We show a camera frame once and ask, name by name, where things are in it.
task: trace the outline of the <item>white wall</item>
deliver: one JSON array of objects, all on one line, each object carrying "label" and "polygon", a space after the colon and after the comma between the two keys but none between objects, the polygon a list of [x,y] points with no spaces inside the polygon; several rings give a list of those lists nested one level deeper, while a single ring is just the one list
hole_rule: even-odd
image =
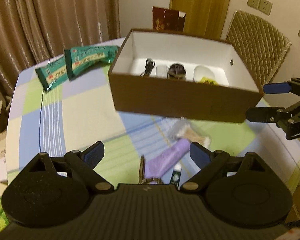
[{"label": "white wall", "polygon": [[152,29],[152,7],[169,8],[170,0],[119,0],[121,37],[131,28]]},{"label": "white wall", "polygon": [[[230,0],[221,38],[226,38],[232,15],[236,10],[243,10],[260,16],[272,23],[293,43],[280,70],[274,78],[274,82],[289,80],[291,77],[300,77],[300,38],[298,37],[300,29],[300,0],[268,1],[273,3],[269,16],[247,6],[247,0]],[[266,95],[265,98],[272,106],[284,107],[290,106],[300,100],[300,97],[293,94]]]}]

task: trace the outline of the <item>green snack package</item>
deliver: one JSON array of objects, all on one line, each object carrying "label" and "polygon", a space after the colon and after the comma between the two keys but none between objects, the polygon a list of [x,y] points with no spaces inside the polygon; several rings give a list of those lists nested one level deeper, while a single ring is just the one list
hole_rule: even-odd
[{"label": "green snack package", "polygon": [[35,69],[38,78],[48,92],[68,79],[66,71],[65,56],[49,63],[48,65]]},{"label": "green snack package", "polygon": [[112,63],[117,46],[84,46],[65,49],[66,70],[70,80],[97,62]]}]

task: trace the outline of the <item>quilted chair back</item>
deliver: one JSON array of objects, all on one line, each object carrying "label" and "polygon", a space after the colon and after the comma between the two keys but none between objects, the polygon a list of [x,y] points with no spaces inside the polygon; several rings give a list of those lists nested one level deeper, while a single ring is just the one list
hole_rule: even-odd
[{"label": "quilted chair back", "polygon": [[292,44],[271,23],[244,11],[234,13],[226,41],[239,51],[261,87],[272,81]]}]

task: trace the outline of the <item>black cable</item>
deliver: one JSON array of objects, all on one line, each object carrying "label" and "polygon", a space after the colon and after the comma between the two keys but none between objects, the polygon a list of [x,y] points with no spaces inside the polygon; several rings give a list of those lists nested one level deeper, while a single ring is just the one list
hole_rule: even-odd
[{"label": "black cable", "polygon": [[140,76],[150,77],[150,74],[154,68],[154,65],[155,65],[154,61],[151,58],[147,58],[145,71]]}]

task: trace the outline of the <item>checkered tablecloth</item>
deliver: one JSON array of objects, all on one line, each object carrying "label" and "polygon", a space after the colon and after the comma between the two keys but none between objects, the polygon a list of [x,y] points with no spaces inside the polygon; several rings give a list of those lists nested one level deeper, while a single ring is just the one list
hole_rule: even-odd
[{"label": "checkered tablecloth", "polygon": [[[103,45],[122,42],[123,39],[117,39]],[[45,93],[34,68],[47,63],[24,70],[18,78],[7,131],[9,182],[38,152],[62,156],[103,141],[105,156],[95,171],[114,186],[137,183],[140,156],[150,160],[174,143],[168,131],[176,119],[115,111],[107,76],[110,66],[93,69]],[[254,151],[291,192],[296,188],[300,180],[300,143],[287,141],[275,125],[247,121],[242,124],[192,122],[212,137],[211,150],[222,149],[242,156]],[[180,184],[199,171],[189,154],[182,158],[181,164]],[[172,169],[163,176],[163,181],[168,183],[171,174]]]}]

